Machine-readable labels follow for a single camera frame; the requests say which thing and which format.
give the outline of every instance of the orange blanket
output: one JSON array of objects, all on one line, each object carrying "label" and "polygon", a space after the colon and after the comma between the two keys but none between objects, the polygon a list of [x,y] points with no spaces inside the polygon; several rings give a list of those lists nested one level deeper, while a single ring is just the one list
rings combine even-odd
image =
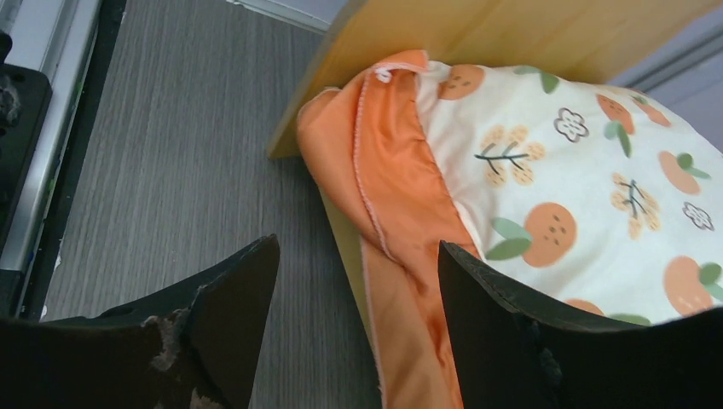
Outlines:
[{"label": "orange blanket", "polygon": [[298,144],[316,183],[361,235],[383,407],[459,409],[439,240],[478,254],[417,118],[415,73],[426,68],[423,51],[407,51],[327,89],[299,114]]}]

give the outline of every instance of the fruit print fabric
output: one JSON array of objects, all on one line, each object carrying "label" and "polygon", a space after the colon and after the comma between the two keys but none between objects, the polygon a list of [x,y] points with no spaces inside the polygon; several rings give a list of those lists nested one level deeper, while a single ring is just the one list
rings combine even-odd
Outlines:
[{"label": "fruit print fabric", "polygon": [[701,230],[714,231],[713,220],[710,219],[710,215],[707,211],[695,206],[690,202],[683,204],[683,214],[691,219],[693,225]]},{"label": "fruit print fabric", "polygon": [[695,314],[713,307],[711,294],[720,299],[720,265],[699,266],[688,256],[674,258],[665,268],[664,283],[668,300],[680,315]]},{"label": "fruit print fabric", "polygon": [[[556,77],[545,92],[539,70],[483,70],[475,91],[440,99],[453,68],[432,63],[418,76],[415,101],[435,165],[483,260],[616,320],[679,318],[663,279],[670,260],[723,263],[723,236],[714,228],[723,217],[721,154],[637,91]],[[668,157],[661,163],[661,156]],[[559,236],[561,227],[569,236]],[[712,294],[723,298],[723,290],[705,288],[721,304]]]},{"label": "fruit print fabric", "polygon": [[509,132],[496,125],[482,139],[482,151],[474,156],[487,163],[484,176],[490,185],[500,187],[507,182],[507,164],[518,184],[527,186],[535,180],[535,172],[529,162],[544,158],[545,147],[537,142],[524,145],[528,133],[527,128],[521,125]]},{"label": "fruit print fabric", "polygon": [[506,260],[522,256],[531,267],[547,267],[562,258],[575,243],[575,218],[557,203],[543,203],[532,209],[521,227],[496,218],[493,229],[505,240],[489,250],[488,260]]},{"label": "fruit print fabric", "polygon": [[668,181],[683,193],[699,194],[701,188],[697,179],[710,179],[708,173],[693,166],[693,157],[689,153],[675,156],[668,151],[663,151],[658,155],[658,160]]},{"label": "fruit print fabric", "polygon": [[551,94],[560,84],[560,78],[533,66],[519,66],[515,68],[515,73],[518,75],[538,74],[545,94]]},{"label": "fruit print fabric", "polygon": [[640,237],[644,224],[653,232],[660,230],[660,206],[655,198],[638,186],[635,180],[628,181],[619,173],[613,173],[612,181],[617,190],[610,196],[610,202],[616,209],[628,214],[630,239],[636,240]]},{"label": "fruit print fabric", "polygon": [[568,108],[560,108],[558,117],[553,122],[555,130],[572,143],[577,143],[580,138],[590,135],[590,130],[585,126],[585,118],[577,112]]},{"label": "fruit print fabric", "polygon": [[598,105],[603,109],[605,115],[610,120],[609,123],[605,124],[604,135],[605,138],[613,140],[617,139],[620,142],[622,151],[625,156],[630,158],[632,154],[632,148],[630,145],[630,135],[635,133],[635,125],[633,124],[633,116],[630,115],[630,111],[625,109],[619,102],[613,101],[611,98],[597,94],[595,95],[598,100]]},{"label": "fruit print fabric", "polygon": [[670,121],[668,121],[667,118],[665,118],[665,115],[662,114],[662,112],[658,111],[656,108],[652,107],[651,104],[643,98],[640,95],[635,95],[632,97],[633,101],[635,102],[635,105],[638,106],[638,108],[642,109],[643,112],[645,112],[648,115],[648,119],[658,125],[669,127],[672,124]]},{"label": "fruit print fabric", "polygon": [[596,314],[600,315],[601,317],[607,317],[611,318],[613,320],[618,321],[625,321],[629,322],[630,324],[636,324],[636,325],[643,325],[648,326],[651,324],[651,321],[648,320],[646,317],[641,317],[640,315],[633,315],[633,314],[610,314],[605,315],[603,311],[598,308],[595,304],[589,301],[585,300],[579,300],[576,298],[570,299],[565,301],[566,304],[570,305],[571,307],[575,307],[578,309],[581,309],[583,311],[587,311],[590,314]]},{"label": "fruit print fabric", "polygon": [[477,90],[484,81],[484,70],[469,64],[453,66],[446,81],[439,84],[440,100],[458,100]]}]

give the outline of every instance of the wooden board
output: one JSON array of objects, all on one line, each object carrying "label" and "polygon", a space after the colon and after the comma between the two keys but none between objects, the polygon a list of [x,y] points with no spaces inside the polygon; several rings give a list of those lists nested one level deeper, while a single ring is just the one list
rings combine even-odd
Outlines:
[{"label": "wooden board", "polygon": [[356,308],[359,310],[361,322],[364,324],[364,331],[367,332],[367,338],[371,342],[372,333],[369,331],[369,310],[367,309],[367,291],[364,285],[359,231],[323,191],[321,191],[321,200],[324,202],[329,224],[332,226],[334,240],[337,242],[341,262],[344,264],[344,271],[346,271],[346,277],[351,286],[351,293],[354,295]]},{"label": "wooden board", "polygon": [[405,49],[433,60],[528,64],[574,81],[603,83],[635,65],[723,0],[350,0],[332,23],[269,144],[298,154],[298,109]]}]

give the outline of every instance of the wood grain floor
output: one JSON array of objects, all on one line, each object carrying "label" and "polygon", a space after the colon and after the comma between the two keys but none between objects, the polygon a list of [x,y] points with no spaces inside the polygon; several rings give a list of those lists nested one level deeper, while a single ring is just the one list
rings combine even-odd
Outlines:
[{"label": "wood grain floor", "polygon": [[277,233],[254,408],[379,407],[318,192],[264,144],[321,38],[221,0],[129,0],[47,297],[95,316]]}]

